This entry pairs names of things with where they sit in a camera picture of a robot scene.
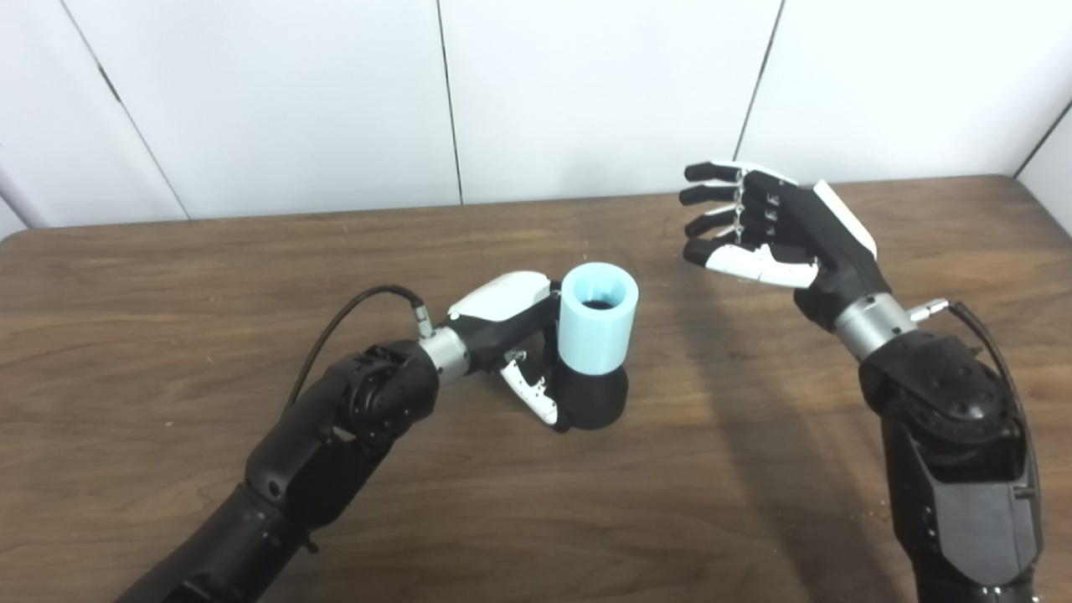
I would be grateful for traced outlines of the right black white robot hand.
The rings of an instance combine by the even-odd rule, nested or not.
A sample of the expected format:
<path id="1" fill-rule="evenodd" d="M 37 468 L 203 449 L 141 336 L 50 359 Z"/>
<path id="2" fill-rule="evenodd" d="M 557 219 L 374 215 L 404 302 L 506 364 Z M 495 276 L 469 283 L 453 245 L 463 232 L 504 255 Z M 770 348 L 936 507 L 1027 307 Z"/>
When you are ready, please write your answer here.
<path id="1" fill-rule="evenodd" d="M 891 289 L 868 229 L 827 182 L 801 186 L 750 162 L 688 165 L 682 206 L 714 203 L 684 227 L 683 258 L 708 271 L 794 290 L 823 330 L 860 299 Z"/>

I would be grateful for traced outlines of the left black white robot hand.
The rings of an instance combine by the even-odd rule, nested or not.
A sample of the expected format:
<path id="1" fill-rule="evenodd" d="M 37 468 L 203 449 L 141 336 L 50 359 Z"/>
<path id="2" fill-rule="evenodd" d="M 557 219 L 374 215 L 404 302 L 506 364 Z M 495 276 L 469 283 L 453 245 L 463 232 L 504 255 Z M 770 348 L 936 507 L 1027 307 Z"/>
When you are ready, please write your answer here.
<path id="1" fill-rule="evenodd" d="M 517 397 L 559 433 L 571 428 L 551 392 L 559 366 L 560 283 L 544 273 L 512 271 L 455 302 L 440 330 L 451 332 L 460 349 L 461 374 L 502 376 Z M 528 381 L 523 371 L 524 341 L 544 337 L 544 376 Z"/>

